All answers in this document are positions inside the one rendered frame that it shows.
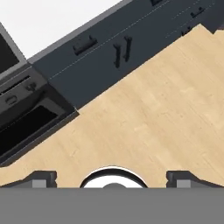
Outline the round white and black object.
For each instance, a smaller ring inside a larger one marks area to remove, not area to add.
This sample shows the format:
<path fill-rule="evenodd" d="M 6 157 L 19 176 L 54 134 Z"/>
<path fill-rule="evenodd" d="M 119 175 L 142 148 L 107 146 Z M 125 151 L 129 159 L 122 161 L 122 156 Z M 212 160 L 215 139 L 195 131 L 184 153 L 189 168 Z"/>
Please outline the round white and black object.
<path fill-rule="evenodd" d="M 81 182 L 80 188 L 147 188 L 147 185 L 133 171 L 110 165 L 90 172 Z"/>

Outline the black oven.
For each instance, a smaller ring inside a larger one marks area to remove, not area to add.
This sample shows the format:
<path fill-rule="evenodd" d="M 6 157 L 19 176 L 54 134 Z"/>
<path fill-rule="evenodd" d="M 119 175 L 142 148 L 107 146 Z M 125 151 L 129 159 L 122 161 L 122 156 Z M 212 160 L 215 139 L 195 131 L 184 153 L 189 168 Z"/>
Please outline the black oven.
<path fill-rule="evenodd" d="M 78 115 L 32 66 L 7 76 L 0 84 L 0 167 L 14 163 Z"/>

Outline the dark grey drawer front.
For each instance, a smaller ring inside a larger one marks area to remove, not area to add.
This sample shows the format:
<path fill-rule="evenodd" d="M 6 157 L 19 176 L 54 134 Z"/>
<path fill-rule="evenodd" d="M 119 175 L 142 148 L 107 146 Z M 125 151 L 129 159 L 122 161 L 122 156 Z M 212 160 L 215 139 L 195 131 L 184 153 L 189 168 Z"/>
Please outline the dark grey drawer front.
<path fill-rule="evenodd" d="M 179 11 L 174 18 L 191 18 L 191 12 L 195 12 L 199 7 L 205 8 L 195 18 L 202 18 L 203 25 L 211 33 L 215 33 L 224 23 L 224 0 L 185 0 L 187 6 Z"/>
<path fill-rule="evenodd" d="M 60 73 L 76 60 L 102 46 L 112 38 L 118 32 L 116 14 L 116 11 L 109 14 L 102 13 L 31 57 L 29 62 L 47 79 L 52 78 L 55 74 Z M 96 38 L 98 43 L 76 56 L 73 45 L 79 40 L 88 39 L 89 35 Z"/>
<path fill-rule="evenodd" d="M 124 32 L 148 17 L 152 17 L 150 21 L 155 23 L 159 16 L 159 12 L 162 9 L 167 11 L 173 1 L 174 0 L 164 0 L 156 6 L 152 6 L 151 0 L 131 0 L 117 11 L 115 17 L 118 19 L 118 31 Z"/>
<path fill-rule="evenodd" d="M 181 31 L 183 31 L 187 26 L 190 26 L 192 29 L 202 22 L 202 18 L 192 18 L 192 17 L 184 17 L 184 18 L 174 18 L 171 21 L 171 27 L 164 37 L 164 45 L 163 48 L 171 45 L 177 39 L 183 37 L 181 36 Z"/>

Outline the black hob with grey rim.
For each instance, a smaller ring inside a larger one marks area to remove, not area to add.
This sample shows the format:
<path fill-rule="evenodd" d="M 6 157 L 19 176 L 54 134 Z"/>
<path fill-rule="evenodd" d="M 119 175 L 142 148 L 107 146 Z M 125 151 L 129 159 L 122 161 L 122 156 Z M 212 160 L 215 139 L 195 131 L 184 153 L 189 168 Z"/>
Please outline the black hob with grey rim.
<path fill-rule="evenodd" d="M 0 22 L 0 81 L 26 63 L 25 56 Z"/>

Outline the dark grey cupboard door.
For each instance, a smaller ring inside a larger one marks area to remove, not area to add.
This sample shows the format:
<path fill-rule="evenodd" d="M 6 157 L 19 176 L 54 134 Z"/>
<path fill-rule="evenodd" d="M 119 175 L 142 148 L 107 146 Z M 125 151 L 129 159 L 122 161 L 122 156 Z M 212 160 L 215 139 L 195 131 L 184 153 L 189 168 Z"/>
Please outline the dark grey cupboard door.
<path fill-rule="evenodd" d="M 122 61 L 123 76 L 142 65 L 156 53 L 159 41 L 172 28 L 174 3 L 174 0 L 163 1 L 127 30 L 127 34 L 132 37 L 132 42 L 129 47 L 129 60 Z"/>
<path fill-rule="evenodd" d="M 121 46 L 118 68 L 114 64 L 116 60 L 114 44 Z M 50 82 L 67 101 L 76 109 L 80 109 L 123 77 L 121 66 L 125 48 L 126 41 L 123 36 L 113 38 L 54 75 Z"/>

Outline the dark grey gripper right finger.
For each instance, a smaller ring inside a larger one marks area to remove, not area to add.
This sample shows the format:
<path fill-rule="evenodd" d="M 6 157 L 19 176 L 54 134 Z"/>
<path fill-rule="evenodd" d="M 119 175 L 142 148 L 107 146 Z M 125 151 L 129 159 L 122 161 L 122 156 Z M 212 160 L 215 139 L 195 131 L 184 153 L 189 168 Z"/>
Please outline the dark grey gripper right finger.
<path fill-rule="evenodd" d="M 222 185 L 199 179 L 189 171 L 168 171 L 166 173 L 166 178 L 167 188 L 222 188 Z"/>

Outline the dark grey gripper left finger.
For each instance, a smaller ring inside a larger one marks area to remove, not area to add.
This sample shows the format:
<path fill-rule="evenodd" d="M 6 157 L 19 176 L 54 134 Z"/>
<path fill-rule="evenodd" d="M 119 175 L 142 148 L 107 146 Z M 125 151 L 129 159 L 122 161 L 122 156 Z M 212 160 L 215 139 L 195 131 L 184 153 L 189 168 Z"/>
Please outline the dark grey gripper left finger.
<path fill-rule="evenodd" d="M 56 171 L 34 171 L 27 177 L 2 185 L 2 188 L 56 188 Z"/>

